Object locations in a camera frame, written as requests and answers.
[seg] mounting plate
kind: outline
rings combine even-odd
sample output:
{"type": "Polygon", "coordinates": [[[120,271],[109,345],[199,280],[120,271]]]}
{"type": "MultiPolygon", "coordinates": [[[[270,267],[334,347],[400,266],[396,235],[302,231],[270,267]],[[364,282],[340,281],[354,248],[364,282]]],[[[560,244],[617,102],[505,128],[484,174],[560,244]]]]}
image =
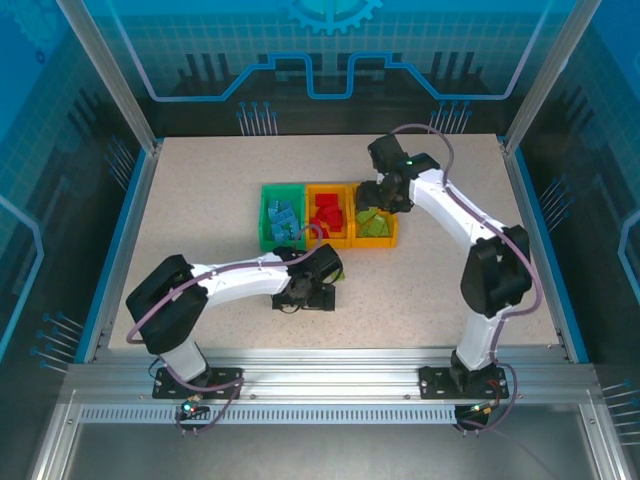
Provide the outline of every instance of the mounting plate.
{"type": "MultiPolygon", "coordinates": [[[[216,383],[210,386],[221,385],[233,381],[234,378],[242,376],[241,368],[212,368],[211,379],[216,383]]],[[[203,393],[205,400],[228,400],[231,398],[235,387],[231,386],[218,392],[203,393]]],[[[151,396],[157,400],[185,400],[194,392],[187,390],[182,385],[176,383],[166,368],[159,368],[156,373],[156,381],[153,386],[151,396]]]]}
{"type": "Polygon", "coordinates": [[[499,367],[488,369],[482,378],[470,383],[464,393],[458,390],[451,377],[449,367],[422,367],[418,369],[420,398],[422,400],[493,400],[496,398],[496,392],[487,384],[489,380],[495,380],[499,384],[502,381],[504,385],[499,389],[500,399],[509,398],[509,387],[506,383],[504,370],[499,367]]]}

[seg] orange bin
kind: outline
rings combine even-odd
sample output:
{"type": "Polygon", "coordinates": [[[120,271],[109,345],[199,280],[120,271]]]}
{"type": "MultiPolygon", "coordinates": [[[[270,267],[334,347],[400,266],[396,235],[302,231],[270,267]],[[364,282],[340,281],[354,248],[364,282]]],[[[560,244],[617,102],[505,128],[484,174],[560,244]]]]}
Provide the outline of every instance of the orange bin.
{"type": "MultiPolygon", "coordinates": [[[[305,209],[305,225],[311,223],[311,218],[315,217],[319,208],[316,207],[316,194],[318,193],[333,193],[338,195],[338,206],[342,210],[342,228],[339,232],[329,232],[329,238],[322,241],[322,244],[328,243],[335,249],[349,248],[351,247],[351,241],[349,238],[350,225],[354,221],[353,208],[350,207],[351,202],[349,200],[351,191],[350,186],[346,184],[335,183],[314,183],[306,186],[306,209],[305,209]]],[[[307,229],[305,231],[307,248],[311,248],[315,242],[316,237],[312,235],[312,230],[307,229]]]]}
{"type": "Polygon", "coordinates": [[[395,248],[398,245],[398,216],[378,210],[378,215],[384,217],[389,227],[388,237],[360,237],[360,224],[356,221],[356,187],[357,183],[349,186],[349,212],[353,221],[349,224],[349,240],[353,248],[395,248]]]}

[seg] gear logo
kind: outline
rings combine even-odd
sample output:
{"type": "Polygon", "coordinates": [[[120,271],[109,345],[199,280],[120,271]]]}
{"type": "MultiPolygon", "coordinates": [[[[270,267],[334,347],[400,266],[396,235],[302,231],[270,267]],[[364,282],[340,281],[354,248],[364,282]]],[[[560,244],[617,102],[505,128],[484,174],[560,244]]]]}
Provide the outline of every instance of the gear logo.
{"type": "Polygon", "coordinates": [[[54,0],[0,0],[0,16],[10,14],[22,33],[37,49],[53,39],[57,27],[54,0]]]}
{"type": "Polygon", "coordinates": [[[300,28],[311,27],[313,33],[360,28],[363,19],[373,18],[373,9],[382,6],[381,0],[285,0],[289,19],[298,20],[300,28]]]}

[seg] speckled tabletop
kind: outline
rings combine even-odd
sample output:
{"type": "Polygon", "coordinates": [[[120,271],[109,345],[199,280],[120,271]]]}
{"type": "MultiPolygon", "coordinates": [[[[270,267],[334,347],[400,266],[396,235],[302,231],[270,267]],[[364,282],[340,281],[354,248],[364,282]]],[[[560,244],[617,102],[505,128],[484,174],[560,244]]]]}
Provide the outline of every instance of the speckled tabletop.
{"type": "MultiPolygon", "coordinates": [[[[126,296],[167,256],[216,264],[260,255],[261,186],[268,183],[359,182],[374,179],[367,145],[378,136],[168,138],[127,274],[109,343],[125,342],[132,320],[126,296]]],[[[521,223],[493,135],[454,135],[451,180],[506,225],[521,223]]],[[[410,154],[441,164],[446,147],[433,135],[403,135],[410,154]]],[[[403,348],[450,346],[461,339],[467,306],[460,294],[466,254],[419,208],[399,218],[395,249],[339,251],[346,280],[336,311],[285,315],[268,296],[206,310],[193,335],[203,348],[403,348]]],[[[523,304],[532,302],[528,292],[523,304]]],[[[557,343],[546,302],[512,320],[502,344],[557,343]]]]}

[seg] plastic bin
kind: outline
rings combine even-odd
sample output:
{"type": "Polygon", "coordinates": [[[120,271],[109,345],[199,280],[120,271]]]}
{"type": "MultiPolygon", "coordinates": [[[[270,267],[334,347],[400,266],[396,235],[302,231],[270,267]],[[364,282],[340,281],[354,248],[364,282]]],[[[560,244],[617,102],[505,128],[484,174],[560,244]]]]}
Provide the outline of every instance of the plastic bin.
{"type": "MultiPolygon", "coordinates": [[[[318,193],[334,193],[338,195],[338,206],[342,210],[342,229],[339,232],[329,232],[329,238],[323,240],[323,245],[328,243],[335,249],[344,249],[351,247],[351,241],[349,239],[349,225],[353,222],[353,208],[350,208],[350,186],[348,184],[322,184],[314,183],[307,185],[306,188],[306,218],[305,225],[311,223],[313,218],[318,212],[319,208],[316,207],[316,194],[318,193]]],[[[311,247],[316,238],[312,237],[311,230],[305,232],[307,245],[311,247]]]]}
{"type": "Polygon", "coordinates": [[[389,227],[388,237],[360,237],[358,232],[360,231],[360,224],[356,221],[356,187],[357,183],[354,183],[349,188],[349,212],[353,222],[349,225],[349,240],[351,247],[353,248],[395,248],[398,245],[398,216],[391,215],[388,212],[378,210],[378,215],[385,218],[387,226],[389,227]]]}
{"type": "MultiPolygon", "coordinates": [[[[305,224],[305,186],[302,184],[263,185],[262,198],[260,200],[260,224],[258,235],[260,249],[263,252],[271,252],[279,246],[271,235],[271,220],[269,219],[269,203],[271,200],[290,201],[293,212],[300,223],[300,228],[305,224]]],[[[293,246],[293,240],[285,240],[283,246],[293,246]]],[[[297,243],[298,248],[306,249],[305,235],[302,235],[297,243]]]]}

